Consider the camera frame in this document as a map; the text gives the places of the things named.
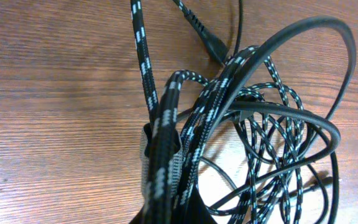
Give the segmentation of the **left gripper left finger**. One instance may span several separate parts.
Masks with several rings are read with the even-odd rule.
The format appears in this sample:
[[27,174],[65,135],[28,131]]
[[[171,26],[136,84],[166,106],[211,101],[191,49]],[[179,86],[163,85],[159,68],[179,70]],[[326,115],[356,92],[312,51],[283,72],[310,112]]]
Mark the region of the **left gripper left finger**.
[[182,149],[176,124],[146,124],[141,150],[144,205],[131,223],[175,223],[180,215]]

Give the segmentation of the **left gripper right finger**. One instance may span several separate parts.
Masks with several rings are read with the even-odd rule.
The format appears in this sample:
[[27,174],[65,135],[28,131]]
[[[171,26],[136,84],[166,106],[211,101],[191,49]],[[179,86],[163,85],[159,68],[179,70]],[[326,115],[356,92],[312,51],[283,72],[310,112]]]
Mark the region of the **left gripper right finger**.
[[189,199],[188,208],[183,221],[184,224],[217,224],[209,214],[206,205],[194,185]]

